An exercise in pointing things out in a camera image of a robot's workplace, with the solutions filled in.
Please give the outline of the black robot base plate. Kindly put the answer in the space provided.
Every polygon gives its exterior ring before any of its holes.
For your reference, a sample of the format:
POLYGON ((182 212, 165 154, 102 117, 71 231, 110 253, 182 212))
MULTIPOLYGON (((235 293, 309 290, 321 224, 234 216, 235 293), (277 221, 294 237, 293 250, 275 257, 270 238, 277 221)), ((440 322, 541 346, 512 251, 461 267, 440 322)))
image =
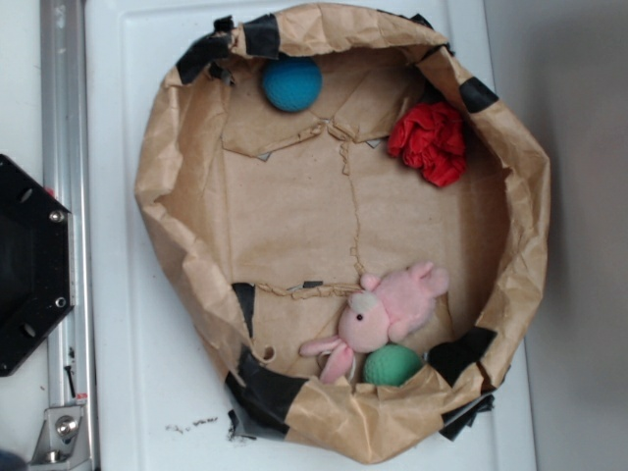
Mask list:
POLYGON ((71 213, 1 156, 1 376, 13 375, 74 307, 71 213))

